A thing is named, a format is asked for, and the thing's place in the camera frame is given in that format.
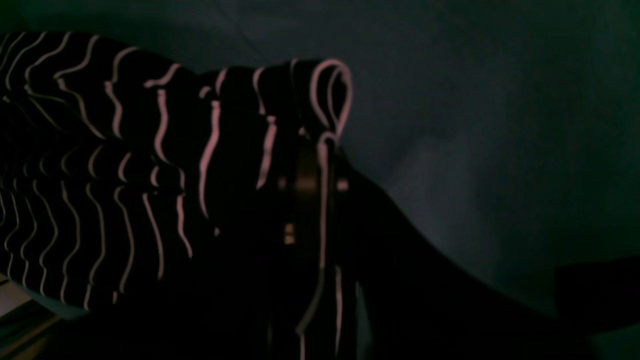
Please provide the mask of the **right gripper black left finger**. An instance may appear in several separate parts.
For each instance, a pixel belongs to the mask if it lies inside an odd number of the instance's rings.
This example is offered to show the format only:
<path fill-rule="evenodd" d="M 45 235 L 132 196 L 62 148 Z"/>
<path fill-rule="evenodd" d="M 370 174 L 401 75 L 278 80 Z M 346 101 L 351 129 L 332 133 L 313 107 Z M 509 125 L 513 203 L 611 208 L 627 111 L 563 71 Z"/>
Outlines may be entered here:
<path fill-rule="evenodd" d="M 50 339 L 52 360 L 299 360 L 321 297 L 321 162 L 288 154 L 274 200 L 242 204 L 194 261 Z"/>

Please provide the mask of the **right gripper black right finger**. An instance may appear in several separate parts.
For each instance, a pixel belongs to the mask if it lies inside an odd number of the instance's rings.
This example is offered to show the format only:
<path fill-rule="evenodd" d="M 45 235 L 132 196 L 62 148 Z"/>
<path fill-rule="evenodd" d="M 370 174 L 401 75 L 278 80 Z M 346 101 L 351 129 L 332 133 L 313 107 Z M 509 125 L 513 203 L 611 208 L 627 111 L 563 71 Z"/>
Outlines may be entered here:
<path fill-rule="evenodd" d="M 368 360 L 594 360 L 589 340 L 439 252 L 344 156 L 333 165 L 343 270 L 361 289 Z"/>

